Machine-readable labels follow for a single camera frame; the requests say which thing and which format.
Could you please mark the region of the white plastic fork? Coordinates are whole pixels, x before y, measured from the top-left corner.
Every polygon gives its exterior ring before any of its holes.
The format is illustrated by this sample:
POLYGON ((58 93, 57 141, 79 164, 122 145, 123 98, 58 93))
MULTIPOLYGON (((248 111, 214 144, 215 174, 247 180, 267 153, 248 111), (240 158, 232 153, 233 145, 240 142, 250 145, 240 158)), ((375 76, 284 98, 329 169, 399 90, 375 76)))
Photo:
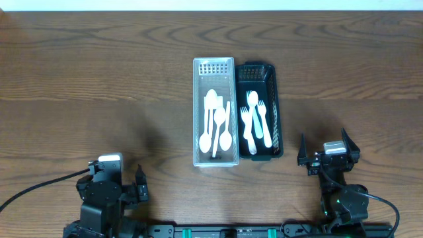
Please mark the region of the white plastic fork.
POLYGON ((258 102, 258 113, 260 114, 262 120, 262 131, 264 135, 264 144, 267 148, 271 148, 272 146, 272 139, 270 137, 270 132, 268 129, 267 121, 266 121, 266 106, 263 100, 259 100, 258 102))
POLYGON ((250 115, 249 110, 244 106, 240 108, 241 110, 241 120, 245 124, 245 129, 243 132, 243 137, 247 140, 248 149, 251 155, 255 155, 257 152, 254 139, 252 137, 252 116, 250 115))

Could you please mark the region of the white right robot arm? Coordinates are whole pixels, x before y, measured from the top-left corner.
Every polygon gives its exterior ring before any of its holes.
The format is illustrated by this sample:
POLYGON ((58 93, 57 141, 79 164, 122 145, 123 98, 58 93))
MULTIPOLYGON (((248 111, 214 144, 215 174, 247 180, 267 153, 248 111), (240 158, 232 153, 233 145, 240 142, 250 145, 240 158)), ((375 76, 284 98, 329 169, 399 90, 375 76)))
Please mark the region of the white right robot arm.
POLYGON ((362 221, 368 218, 368 189, 360 184, 347 184, 344 173, 350 172, 360 158, 360 148, 341 129, 340 141, 326 142, 323 150, 307 155, 305 136, 297 155, 297 164, 307 169, 309 176, 317 175, 321 189, 321 208, 325 221, 323 233, 365 233, 362 221))

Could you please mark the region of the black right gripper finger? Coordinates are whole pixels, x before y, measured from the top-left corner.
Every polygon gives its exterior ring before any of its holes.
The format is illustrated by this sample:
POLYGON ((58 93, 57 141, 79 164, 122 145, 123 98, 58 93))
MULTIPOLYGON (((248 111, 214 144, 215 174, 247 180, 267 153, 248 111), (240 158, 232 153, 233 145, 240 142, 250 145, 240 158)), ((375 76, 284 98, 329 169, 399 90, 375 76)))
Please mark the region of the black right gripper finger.
POLYGON ((307 150, 306 150, 306 146, 305 146, 305 136, 304 136, 304 134, 301 135, 301 144, 300 144, 300 148, 299 148, 297 158, 298 159, 307 158, 307 150))
POLYGON ((359 154, 360 148, 354 143, 344 128, 341 128, 341 134, 347 152, 359 154))

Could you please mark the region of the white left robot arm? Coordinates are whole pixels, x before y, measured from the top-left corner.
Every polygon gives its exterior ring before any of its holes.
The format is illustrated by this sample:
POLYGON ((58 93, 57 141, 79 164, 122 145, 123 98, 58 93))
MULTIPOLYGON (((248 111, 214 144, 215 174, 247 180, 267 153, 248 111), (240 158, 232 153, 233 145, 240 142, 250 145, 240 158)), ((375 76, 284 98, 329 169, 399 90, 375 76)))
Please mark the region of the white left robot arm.
POLYGON ((89 163, 88 175, 77 181, 83 201, 80 219, 63 229, 64 237, 147 237, 147 225, 124 215, 149 199, 146 175, 139 166, 135 181, 122 184, 121 162, 89 163))

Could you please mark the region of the white plastic spoon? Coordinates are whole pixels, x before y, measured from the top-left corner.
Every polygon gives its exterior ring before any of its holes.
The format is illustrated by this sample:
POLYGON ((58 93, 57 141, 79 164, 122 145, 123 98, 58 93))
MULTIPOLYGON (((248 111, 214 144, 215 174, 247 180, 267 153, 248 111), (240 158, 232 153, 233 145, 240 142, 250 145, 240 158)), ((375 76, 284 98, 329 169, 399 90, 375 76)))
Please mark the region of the white plastic spoon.
POLYGON ((219 144, 223 151, 227 151, 232 144, 232 135, 229 133, 230 106, 231 103, 227 101, 225 108, 225 129, 219 137, 219 144))
POLYGON ((213 110, 217 107, 217 93, 214 89, 210 89, 204 97, 204 104, 206 110, 206 129, 208 135, 211 137, 213 132, 213 110))
POLYGON ((211 137, 208 132, 209 108, 207 98, 204 97, 204 133, 200 136, 199 146, 202 153, 207 153, 211 147, 211 137))
POLYGON ((215 131, 215 137, 213 141, 213 150, 212 150, 212 157, 216 157, 217 153, 217 147, 219 142, 219 131, 222 123, 225 121, 225 109, 224 107, 220 106, 215 110, 215 114, 213 116, 214 122, 216 124, 216 131, 215 131))
POLYGON ((258 121, 256 113, 256 105, 258 104, 258 94, 256 91, 247 91, 247 107, 241 107, 241 120, 245 124, 243 137, 249 141, 254 141, 252 136, 252 128, 254 128, 255 136, 260 139, 263 137, 262 128, 258 121))

